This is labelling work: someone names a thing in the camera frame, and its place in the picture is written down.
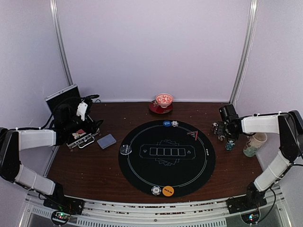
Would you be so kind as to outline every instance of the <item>blue poker chip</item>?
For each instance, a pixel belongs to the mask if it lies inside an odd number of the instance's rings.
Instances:
[[[164,125],[165,127],[170,127],[170,126],[171,126],[171,122],[170,122],[170,121],[164,121],[164,122],[163,122],[163,125]]]
[[[151,189],[152,194],[154,195],[160,195],[161,194],[161,188],[159,186],[153,186]]]

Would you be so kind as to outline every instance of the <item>black poker mat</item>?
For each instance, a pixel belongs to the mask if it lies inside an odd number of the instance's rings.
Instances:
[[[214,172],[215,152],[211,142],[200,130],[184,122],[147,122],[133,129],[120,147],[123,145],[132,150],[128,155],[119,152],[124,177],[150,195],[153,186],[161,189],[172,186],[175,191],[172,197],[193,193]]]

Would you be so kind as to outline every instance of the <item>red saucer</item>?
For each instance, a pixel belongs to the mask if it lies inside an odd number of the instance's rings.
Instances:
[[[172,104],[170,104],[168,107],[166,108],[162,108],[161,106],[158,105],[156,100],[153,100],[150,105],[149,108],[152,112],[156,113],[156,114],[167,114],[170,111],[172,111]]]

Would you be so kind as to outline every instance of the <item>red bowl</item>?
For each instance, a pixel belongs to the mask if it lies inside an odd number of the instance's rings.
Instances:
[[[159,106],[163,108],[168,107],[173,100],[174,98],[170,94],[162,93],[156,96],[156,102],[158,103]]]

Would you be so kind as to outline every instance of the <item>white poker chip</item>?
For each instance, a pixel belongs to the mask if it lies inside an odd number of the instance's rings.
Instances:
[[[128,145],[122,145],[120,147],[120,154],[121,155],[129,155],[132,152],[132,148]]]
[[[151,192],[154,195],[160,195],[161,194],[161,188],[159,186],[153,186],[153,188],[151,189]]]
[[[171,122],[171,125],[172,125],[173,127],[177,127],[177,126],[179,125],[179,123],[178,123],[177,121],[172,121],[172,122]]]

